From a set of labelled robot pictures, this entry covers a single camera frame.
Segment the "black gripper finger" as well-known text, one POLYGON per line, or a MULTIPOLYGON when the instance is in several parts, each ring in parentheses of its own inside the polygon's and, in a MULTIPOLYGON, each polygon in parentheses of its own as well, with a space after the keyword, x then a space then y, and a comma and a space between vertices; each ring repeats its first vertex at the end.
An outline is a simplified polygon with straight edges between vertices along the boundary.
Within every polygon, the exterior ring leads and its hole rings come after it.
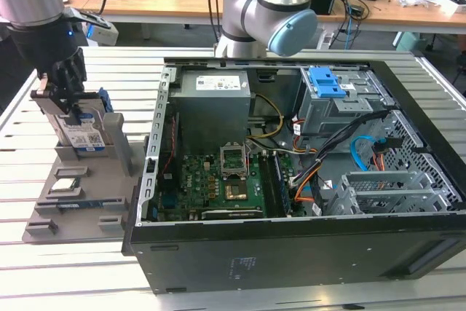
POLYGON ((63 61, 55 65, 58 97, 68 125, 80 125, 81 109, 77 103, 84 92, 86 71, 82 61, 63 61))
POLYGON ((49 78, 47 73, 41 73, 39 77, 38 100, 57 103, 59 101, 58 87, 49 78))

